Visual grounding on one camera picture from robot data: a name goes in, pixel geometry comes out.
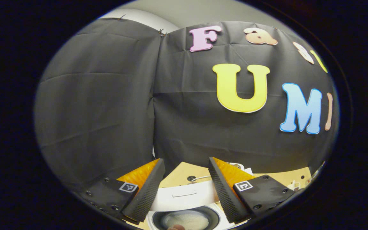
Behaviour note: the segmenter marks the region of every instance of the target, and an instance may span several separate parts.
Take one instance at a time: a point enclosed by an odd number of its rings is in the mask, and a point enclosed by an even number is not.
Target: foam letter
[[[268,45],[276,45],[278,41],[273,39],[272,36],[263,29],[259,28],[247,28],[244,29],[244,33],[247,35],[245,38],[248,42],[252,44],[268,44]]]
[[[235,112],[255,112],[260,110],[267,99],[266,75],[270,73],[263,65],[249,65],[248,71],[254,74],[254,96],[250,99],[238,97],[236,73],[241,67],[236,64],[218,64],[212,70],[217,74],[217,97],[221,105]]]
[[[322,93],[317,89],[312,89],[309,101],[303,96],[301,88],[297,84],[285,83],[282,89],[287,94],[287,110],[285,122],[280,124],[280,130],[284,132],[294,132],[296,130],[295,115],[298,116],[299,131],[306,128],[308,134],[318,134],[320,132],[320,112]]]
[[[326,67],[324,66],[323,62],[320,60],[319,56],[314,52],[314,51],[310,51],[313,56],[316,58],[316,60],[318,61],[318,63],[320,64],[320,66],[322,67],[322,69],[327,73],[327,69]]]
[[[302,55],[302,57],[307,60],[309,63],[314,64],[313,58],[308,54],[308,51],[300,44],[296,42],[292,42],[293,45],[298,48],[299,54]]]
[[[333,96],[331,93],[327,93],[327,99],[329,99],[329,113],[327,114],[327,122],[325,125],[325,130],[330,130],[332,126],[332,111],[333,111]]]
[[[190,51],[196,52],[211,49],[212,44],[207,43],[207,39],[210,41],[216,41],[217,33],[215,31],[222,31],[222,28],[220,26],[214,25],[190,30],[190,33],[193,34],[193,46],[190,48]]]

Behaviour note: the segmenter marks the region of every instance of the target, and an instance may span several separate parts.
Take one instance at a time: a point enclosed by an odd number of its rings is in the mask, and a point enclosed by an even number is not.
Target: pink letter f
[[[222,31],[220,26],[214,25],[199,29],[192,29],[190,33],[193,34],[193,46],[190,48],[191,52],[201,51],[201,50],[209,50],[212,48],[212,44],[207,43],[207,38],[210,41],[216,41],[217,33],[215,31]]]

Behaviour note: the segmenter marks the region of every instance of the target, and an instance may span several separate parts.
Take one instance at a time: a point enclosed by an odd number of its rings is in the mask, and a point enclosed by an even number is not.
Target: finger
[[[179,224],[175,224],[172,227],[177,229],[177,230],[185,230],[185,228],[182,225],[179,225]]]

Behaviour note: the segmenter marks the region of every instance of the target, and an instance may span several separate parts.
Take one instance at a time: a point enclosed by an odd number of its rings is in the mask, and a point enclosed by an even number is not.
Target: hand
[[[169,227],[167,230],[185,230],[185,228],[182,225],[175,224],[172,227]]]

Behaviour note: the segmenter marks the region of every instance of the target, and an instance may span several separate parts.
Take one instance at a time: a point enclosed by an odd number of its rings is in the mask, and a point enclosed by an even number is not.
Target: metal clip
[[[124,14],[124,15],[126,15],[126,14]],[[123,16],[121,16],[120,18],[116,18],[118,21],[120,21],[120,19],[122,18],[122,17],[124,17],[124,15]]]
[[[161,36],[165,36],[165,35],[167,34],[167,33],[165,33],[165,34],[164,34],[164,33],[162,33],[161,31],[163,31],[163,30],[164,30],[164,29],[160,29],[160,30],[159,30],[159,34],[160,34]]]

